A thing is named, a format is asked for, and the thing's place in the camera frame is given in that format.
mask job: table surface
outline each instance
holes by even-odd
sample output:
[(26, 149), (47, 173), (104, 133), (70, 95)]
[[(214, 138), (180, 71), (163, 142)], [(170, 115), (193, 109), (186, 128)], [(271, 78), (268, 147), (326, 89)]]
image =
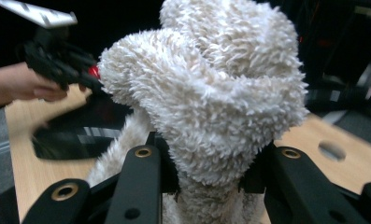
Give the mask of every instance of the table surface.
[[(71, 86), (68, 97), (55, 103), (43, 101), (15, 102), (6, 109), (13, 174), (23, 220), (28, 209), (51, 184), (65, 178), (86, 178), (95, 160), (48, 161), (37, 158), (31, 144), (33, 130), (44, 121), (85, 104), (87, 93)], [(328, 159), (319, 151), (319, 143), (329, 141), (343, 149), (343, 161)], [(371, 144), (320, 118), (309, 115), (301, 127), (291, 128), (276, 146), (295, 147), (304, 151), (335, 184), (360, 193), (371, 182)], [(264, 215), (263, 223), (268, 223)]]

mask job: gold screw hole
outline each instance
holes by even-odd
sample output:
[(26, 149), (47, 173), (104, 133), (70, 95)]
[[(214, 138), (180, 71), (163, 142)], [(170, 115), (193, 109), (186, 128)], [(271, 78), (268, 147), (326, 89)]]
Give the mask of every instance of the gold screw hole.
[(66, 183), (55, 189), (51, 194), (51, 198), (57, 202), (64, 201), (74, 196), (78, 189), (79, 187), (76, 183)]
[(290, 159), (299, 159), (299, 158), (301, 158), (301, 154), (299, 154), (297, 151), (295, 151), (293, 149), (285, 148), (285, 149), (282, 149), (281, 150), (281, 153), (285, 157), (290, 158)]
[(150, 156), (151, 154), (152, 154), (152, 150), (150, 150), (147, 147), (141, 148), (136, 151), (136, 156), (139, 158), (145, 158), (145, 157)]

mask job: white fluffy towel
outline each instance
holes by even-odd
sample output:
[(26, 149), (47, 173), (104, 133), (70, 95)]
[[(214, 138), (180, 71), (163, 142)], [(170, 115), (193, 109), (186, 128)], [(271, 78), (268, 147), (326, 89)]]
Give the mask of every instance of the white fluffy towel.
[(306, 117), (296, 32), (278, 8), (247, 0), (166, 0), (163, 28), (128, 35), (101, 55), (105, 91), (135, 113), (97, 161), (93, 186), (157, 130), (180, 194), (164, 223), (258, 223), (261, 195), (238, 192), (255, 155)]

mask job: human hand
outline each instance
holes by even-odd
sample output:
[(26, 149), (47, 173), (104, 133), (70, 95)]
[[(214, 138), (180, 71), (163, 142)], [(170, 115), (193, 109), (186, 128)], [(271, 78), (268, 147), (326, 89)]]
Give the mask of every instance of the human hand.
[(52, 102), (67, 96), (57, 83), (38, 75), (26, 63), (13, 64), (8, 69), (11, 72), (7, 73), (7, 89), (14, 100), (37, 98)]
[(27, 67), (17, 63), (0, 68), (0, 105), (14, 100), (44, 99), (58, 101), (67, 96), (67, 91)]

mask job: black metal bracket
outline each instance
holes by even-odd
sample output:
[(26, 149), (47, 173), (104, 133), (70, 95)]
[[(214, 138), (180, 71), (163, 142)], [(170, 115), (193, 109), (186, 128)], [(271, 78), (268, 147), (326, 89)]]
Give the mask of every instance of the black metal bracket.
[[(74, 179), (51, 185), (23, 223), (161, 223), (162, 193), (180, 193), (167, 152), (165, 140), (151, 133), (145, 146), (127, 153), (120, 174), (91, 189)], [(371, 223), (371, 183), (361, 195), (335, 186), (296, 148), (270, 144), (245, 173), (239, 189), (264, 193), (275, 224)]]

